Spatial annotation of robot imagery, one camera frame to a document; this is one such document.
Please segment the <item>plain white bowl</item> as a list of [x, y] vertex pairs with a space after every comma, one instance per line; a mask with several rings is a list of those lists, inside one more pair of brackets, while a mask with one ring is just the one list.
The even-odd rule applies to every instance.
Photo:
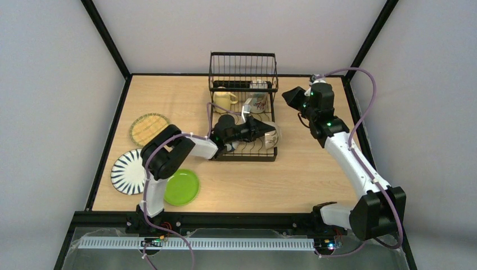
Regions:
[[275, 148], [275, 147], [278, 146], [278, 143], [279, 143], [281, 135], [282, 135], [280, 126], [273, 121], [265, 121], [264, 123], [274, 127], [273, 131], [267, 132], [264, 135], [265, 147], [266, 147], [266, 149]]

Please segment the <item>yellow ceramic mug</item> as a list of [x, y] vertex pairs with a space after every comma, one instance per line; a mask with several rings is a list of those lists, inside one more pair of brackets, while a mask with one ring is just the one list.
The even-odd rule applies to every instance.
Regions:
[[232, 93], [227, 91], [226, 87], [218, 87], [219, 91], [213, 93], [214, 111], [217, 113], [226, 113], [231, 110], [232, 105], [237, 104], [239, 99]]

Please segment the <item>black wire dish rack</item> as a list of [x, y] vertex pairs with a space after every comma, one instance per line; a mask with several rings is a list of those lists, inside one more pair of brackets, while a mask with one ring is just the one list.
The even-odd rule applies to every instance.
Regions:
[[275, 53], [211, 52], [208, 83], [210, 136], [219, 148], [213, 159], [275, 161], [280, 140]]

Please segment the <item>black rimmed white bowl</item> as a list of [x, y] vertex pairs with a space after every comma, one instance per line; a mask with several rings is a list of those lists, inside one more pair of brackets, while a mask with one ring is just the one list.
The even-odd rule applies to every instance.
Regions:
[[226, 144], [226, 153], [234, 152], [238, 148], [239, 144], [239, 141], [234, 141]]

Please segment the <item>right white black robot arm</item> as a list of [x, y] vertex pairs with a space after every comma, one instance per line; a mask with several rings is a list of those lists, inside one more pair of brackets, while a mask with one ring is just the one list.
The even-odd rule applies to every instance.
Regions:
[[336, 202], [318, 205], [321, 221], [352, 230], [362, 241], [395, 233], [402, 242], [406, 194], [379, 175], [357, 147], [347, 125], [335, 115], [332, 86], [317, 82], [307, 91], [295, 87], [282, 97], [309, 122], [312, 137], [337, 161], [359, 197], [354, 207]]

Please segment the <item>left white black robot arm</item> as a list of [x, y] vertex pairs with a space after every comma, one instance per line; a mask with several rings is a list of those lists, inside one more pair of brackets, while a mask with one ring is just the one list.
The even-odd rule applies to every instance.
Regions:
[[168, 125], [140, 152], [146, 173], [140, 209], [151, 218], [163, 212], [167, 181], [189, 156], [215, 160], [233, 144], [252, 143], [266, 134], [277, 135], [276, 125], [253, 116], [246, 116], [243, 123], [237, 124], [232, 115], [221, 115], [205, 137], [183, 132], [174, 124]]

